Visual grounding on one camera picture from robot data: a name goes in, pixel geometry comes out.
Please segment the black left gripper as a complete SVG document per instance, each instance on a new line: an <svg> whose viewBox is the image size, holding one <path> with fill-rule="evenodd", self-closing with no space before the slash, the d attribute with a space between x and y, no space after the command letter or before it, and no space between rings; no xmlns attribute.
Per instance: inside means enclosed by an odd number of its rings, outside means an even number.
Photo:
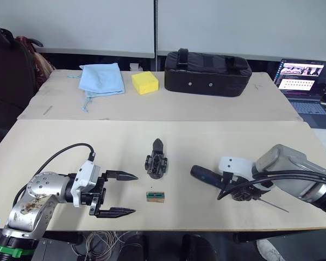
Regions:
<svg viewBox="0 0 326 261"><path fill-rule="evenodd" d="M111 207L108 210L101 210L106 192L104 183L107 181L107 178L114 178L117 181L138 180L138 177L131 173L117 170L106 170L105 173L102 173L101 176L98 177L94 188L89 192L81 192L80 194L81 205L90 207L89 215L102 219L114 219L136 212L135 209L121 207Z"/></svg>

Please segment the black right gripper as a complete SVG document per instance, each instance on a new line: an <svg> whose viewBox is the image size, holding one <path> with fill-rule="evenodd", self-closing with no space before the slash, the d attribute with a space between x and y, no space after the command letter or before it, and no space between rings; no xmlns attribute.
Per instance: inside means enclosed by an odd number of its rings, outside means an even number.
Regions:
<svg viewBox="0 0 326 261"><path fill-rule="evenodd" d="M223 172L222 175L222 189L221 192L228 191L236 185L240 185L243 183L255 181L255 179L246 179L241 176L233 176L232 172ZM243 186L238 188L234 192L231 193L231 197L235 201L251 201L258 200L261 197L261 190L258 188L257 184Z"/></svg>

